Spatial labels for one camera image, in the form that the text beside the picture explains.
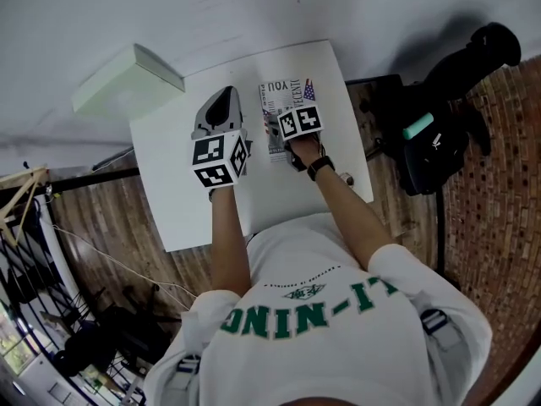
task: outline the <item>cable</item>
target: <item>cable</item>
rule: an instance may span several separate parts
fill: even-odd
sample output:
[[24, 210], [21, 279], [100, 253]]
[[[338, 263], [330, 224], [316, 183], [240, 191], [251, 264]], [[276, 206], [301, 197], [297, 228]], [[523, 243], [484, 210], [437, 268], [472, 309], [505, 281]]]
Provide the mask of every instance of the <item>cable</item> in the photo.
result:
[[92, 170], [92, 173], [95, 173], [97, 172], [98, 170], [102, 170], [103, 168], [105, 167], [109, 167], [111, 164], [113, 164], [115, 161], [118, 161], [119, 159], [122, 159], [124, 158], [125, 156], [129, 155], [130, 153], [132, 153], [134, 151], [134, 148], [132, 147], [129, 151], [125, 152], [123, 155], [121, 156], [118, 156], [114, 159], [112, 159], [111, 161], [109, 161], [107, 164], [104, 164], [102, 165], [101, 167], [98, 167], [96, 170]]
[[[197, 296], [195, 296], [194, 294], [192, 294], [189, 290], [187, 290], [186, 288], [184, 288], [183, 286], [180, 286], [178, 284], [175, 284], [175, 283], [164, 283], [164, 282], [159, 282], [159, 281], [155, 281], [151, 278], [148, 278], [148, 277], [145, 277], [144, 275], [142, 274], [139, 274], [137, 271], [134, 271], [132, 268], [130, 267], [127, 267], [126, 265], [124, 265], [121, 261], [118, 261], [117, 259], [115, 259], [114, 257], [112, 257], [111, 255], [107, 254], [107, 253], [104, 253], [103, 251], [97, 249], [94, 245], [92, 245], [90, 242], [88, 242], [86, 239], [83, 239], [81, 238], [79, 235], [75, 234], [75, 233], [71, 233], [69, 232], [68, 230], [64, 230], [63, 228], [60, 228], [59, 226], [55, 225], [55, 224], [51, 224], [45, 220], [42, 219], [42, 221], [45, 223], [45, 224], [48, 224], [49, 226], [51, 226], [52, 228], [54, 228], [55, 230], [58, 230], [59, 232], [61, 233], [65, 233], [69, 236], [73, 236], [74, 238], [77, 238], [79, 240], [81, 240], [82, 242], [84, 242], [85, 244], [87, 244], [89, 247], [91, 247], [95, 252], [97, 252], [98, 254], [104, 256], [105, 258], [107, 258], [108, 260], [112, 261], [113, 263], [116, 263], [117, 265], [120, 265], [121, 267], [123, 267], [124, 269], [126, 269], [127, 271], [130, 271], [132, 272], [133, 274], [135, 274], [136, 276], [138, 277], [141, 277], [141, 278], [144, 278], [145, 280], [147, 281], [150, 281], [151, 283], [154, 283], [154, 284], [157, 284], [157, 285], [162, 285], [162, 286], [172, 286], [172, 287], [175, 287], [175, 288], [180, 288], [182, 289], [186, 294], [190, 295], [191, 297], [193, 298], [197, 298]], [[189, 308], [183, 304], [182, 302], [180, 302], [178, 299], [176, 299], [172, 294], [170, 294], [165, 288], [162, 288], [162, 290], [168, 294], [171, 298], [173, 298], [175, 301], [177, 301], [183, 308], [185, 308], [186, 310], [189, 310]]]

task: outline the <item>hand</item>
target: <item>hand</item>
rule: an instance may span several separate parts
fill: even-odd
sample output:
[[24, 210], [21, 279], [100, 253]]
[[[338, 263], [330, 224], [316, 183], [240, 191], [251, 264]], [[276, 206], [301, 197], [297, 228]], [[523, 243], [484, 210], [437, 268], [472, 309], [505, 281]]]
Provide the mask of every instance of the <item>hand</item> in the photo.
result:
[[321, 158], [320, 143], [312, 135], [297, 137], [289, 142], [291, 149], [309, 167], [316, 159]]

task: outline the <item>white table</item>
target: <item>white table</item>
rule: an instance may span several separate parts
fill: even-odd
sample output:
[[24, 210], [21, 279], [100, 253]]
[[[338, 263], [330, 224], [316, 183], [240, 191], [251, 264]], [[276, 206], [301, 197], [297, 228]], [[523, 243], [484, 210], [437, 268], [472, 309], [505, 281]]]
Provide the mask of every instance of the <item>white table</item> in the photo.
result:
[[183, 96], [130, 124], [145, 193], [166, 251], [211, 241], [208, 194], [189, 170], [190, 134], [197, 111], [226, 85], [238, 89], [244, 128], [254, 141], [248, 175], [235, 187], [244, 234], [328, 210], [306, 173], [269, 158], [259, 84], [288, 78], [313, 80], [327, 155], [337, 172], [354, 177], [354, 190], [365, 201], [373, 200], [363, 143], [331, 44], [319, 41], [262, 52], [186, 77]]

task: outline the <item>brick wall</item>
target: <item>brick wall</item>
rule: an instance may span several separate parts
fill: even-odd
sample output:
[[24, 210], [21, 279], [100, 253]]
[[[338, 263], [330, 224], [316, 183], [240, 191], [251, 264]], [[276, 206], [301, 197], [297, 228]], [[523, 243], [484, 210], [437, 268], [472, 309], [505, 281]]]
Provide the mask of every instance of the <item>brick wall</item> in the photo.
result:
[[491, 404], [541, 344], [541, 57], [500, 69], [467, 99], [489, 126], [445, 186], [448, 273], [488, 317], [489, 362], [467, 404]]

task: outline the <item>black wristwatch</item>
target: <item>black wristwatch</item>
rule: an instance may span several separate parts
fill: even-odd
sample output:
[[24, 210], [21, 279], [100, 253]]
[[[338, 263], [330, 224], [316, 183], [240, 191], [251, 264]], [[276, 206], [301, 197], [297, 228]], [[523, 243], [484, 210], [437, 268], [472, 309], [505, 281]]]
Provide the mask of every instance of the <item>black wristwatch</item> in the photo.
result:
[[309, 165], [308, 175], [314, 182], [315, 182], [316, 173], [320, 170], [320, 168], [324, 166], [331, 166], [333, 170], [335, 169], [334, 164], [332, 163], [331, 159], [328, 156], [323, 156], [321, 158], [318, 158]]

